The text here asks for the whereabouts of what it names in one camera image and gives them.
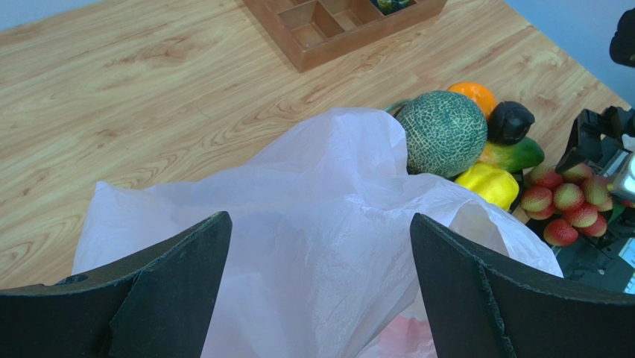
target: blue wall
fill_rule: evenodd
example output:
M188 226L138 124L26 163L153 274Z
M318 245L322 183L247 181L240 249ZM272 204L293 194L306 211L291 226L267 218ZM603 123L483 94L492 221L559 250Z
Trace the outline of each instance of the blue wall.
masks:
M44 19L98 0L0 0L0 31Z
M95 1L0 0L0 30ZM613 63L608 54L619 17L635 7L635 0L505 1L617 95L635 104L635 69Z

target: white plastic bag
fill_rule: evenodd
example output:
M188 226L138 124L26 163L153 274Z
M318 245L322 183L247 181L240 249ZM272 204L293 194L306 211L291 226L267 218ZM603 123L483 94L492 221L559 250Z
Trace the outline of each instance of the white plastic bag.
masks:
M392 116L341 108L196 183L133 190L99 182L73 274L227 211L232 241L202 357L241 358L434 355L421 296L414 301L415 213L562 276L525 225L448 180L407 175L406 157ZM417 332L399 336L411 318Z

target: yellow bell pepper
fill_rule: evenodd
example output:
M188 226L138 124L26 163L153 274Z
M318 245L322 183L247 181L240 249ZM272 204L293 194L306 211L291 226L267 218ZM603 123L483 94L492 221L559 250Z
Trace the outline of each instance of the yellow bell pepper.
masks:
M509 172L480 162L459 175L455 183L505 211L509 210L520 191L518 182Z

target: orange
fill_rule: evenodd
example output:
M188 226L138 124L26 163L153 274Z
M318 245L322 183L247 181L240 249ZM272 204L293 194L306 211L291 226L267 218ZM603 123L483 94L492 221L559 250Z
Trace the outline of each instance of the orange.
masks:
M490 119L490 114L496 107L496 98L492 91L476 82L459 82L448 88L449 91L459 92L470 97L481 108L485 118Z

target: fruit pile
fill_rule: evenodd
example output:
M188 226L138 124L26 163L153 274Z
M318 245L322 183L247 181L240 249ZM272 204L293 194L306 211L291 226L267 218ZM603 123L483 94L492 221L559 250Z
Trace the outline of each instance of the fruit pile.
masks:
M487 123L484 149L476 163L454 182L509 210L519 194L518 183L511 173L535 167L545 160L540 145L527 136L535 122L534 115L518 102L498 102L487 87L474 82L453 84L448 91L472 99Z
M525 177L527 189L520 207L534 220L561 217L549 222L543 238L553 246L571 245L579 234L600 237L606 233L602 213L613 209L608 179L579 164L559 175L552 166L534 167Z

